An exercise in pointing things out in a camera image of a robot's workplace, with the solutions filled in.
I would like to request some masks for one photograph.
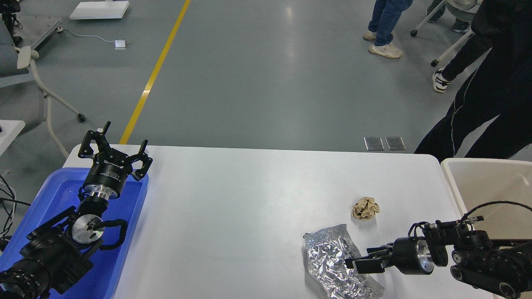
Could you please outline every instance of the chair leg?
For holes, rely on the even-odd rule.
[[[444,6],[444,5],[445,5],[445,0],[443,0],[440,4],[438,4],[438,6],[437,6],[435,9],[433,9],[433,10],[429,13],[428,16],[427,16],[426,18],[424,18],[423,21],[421,21],[421,23],[419,23],[419,25],[417,25],[417,27],[415,27],[414,30],[412,30],[412,31],[410,32],[410,35],[411,35],[412,37],[416,36],[416,35],[418,34],[418,30],[421,29],[421,27],[423,27],[423,25],[425,25],[425,24],[427,23],[427,21],[428,21],[430,18],[432,18],[432,16],[435,15],[436,12],[437,12],[440,8],[442,8],[442,6]]]
[[[79,112],[74,106],[70,105],[67,101],[65,101],[62,97],[57,95],[55,92],[51,91],[46,85],[44,85],[43,81],[40,79],[39,73],[37,72],[37,65],[35,64],[35,61],[32,59],[30,60],[30,66],[31,66],[31,73],[33,74],[35,78],[35,82],[37,82],[37,85],[44,90],[47,94],[52,96],[54,99],[56,99],[59,103],[61,103],[63,106],[67,107],[70,111],[74,112],[78,118],[79,122],[85,121],[85,116]]]
[[[48,133],[50,134],[52,139],[59,147],[59,151],[61,152],[61,154],[65,158],[68,158],[67,149],[63,146],[61,141],[59,141],[58,137],[55,135],[54,130],[52,129],[52,100],[50,99],[50,97],[46,99],[46,128],[48,129]]]
[[[433,67],[435,67],[440,61],[442,61],[444,58],[447,57],[447,55],[449,55],[449,53],[451,53],[452,51],[454,51],[454,49],[456,49],[458,46],[460,46],[461,44],[463,44],[466,39],[470,38],[473,34],[475,34],[473,32],[473,30],[469,29],[469,31],[464,34],[459,40],[456,41],[456,43],[454,43],[454,45],[452,45],[451,47],[449,47],[449,49],[447,49],[445,52],[443,52],[438,58],[436,58],[435,60],[433,60],[433,62],[431,63],[431,65]]]

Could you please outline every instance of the trash bin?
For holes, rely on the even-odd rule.
[[[514,201],[532,206],[532,163],[498,159],[451,158],[442,169],[461,213],[490,201]],[[485,220],[475,229],[493,239],[531,239],[532,212],[524,207],[497,204],[474,215]]]

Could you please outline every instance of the person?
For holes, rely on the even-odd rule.
[[[482,35],[475,34],[470,37],[445,68],[438,69],[433,73],[434,91],[444,93],[456,76],[461,74],[491,47],[492,42]]]
[[[387,58],[399,58],[403,51],[393,43],[392,30],[395,28],[401,13],[412,5],[413,0],[377,0],[373,8],[373,16],[368,31],[363,34],[365,40],[375,41],[368,51]]]
[[[442,0],[433,0],[433,2],[427,8],[427,15],[429,15],[429,13],[431,13],[441,2]],[[442,17],[444,13],[445,13],[445,5],[443,5],[432,17],[430,17],[428,22],[435,23],[439,18]],[[452,30],[454,32],[467,32],[469,31],[469,23],[456,18],[454,20]]]
[[[466,157],[507,159],[532,143],[531,15],[530,0],[484,0],[472,30],[492,50],[415,153],[453,157],[469,133],[494,117]]]

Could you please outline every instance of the aluminum foil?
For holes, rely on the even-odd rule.
[[[373,278],[345,266],[346,258],[361,257],[347,232],[347,225],[320,229],[303,238],[309,255],[309,273],[321,283],[329,298],[377,299],[383,296],[384,287]]]

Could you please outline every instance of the black jacket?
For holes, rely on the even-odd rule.
[[[493,43],[475,81],[513,104],[531,102],[532,0],[484,0],[471,28]]]

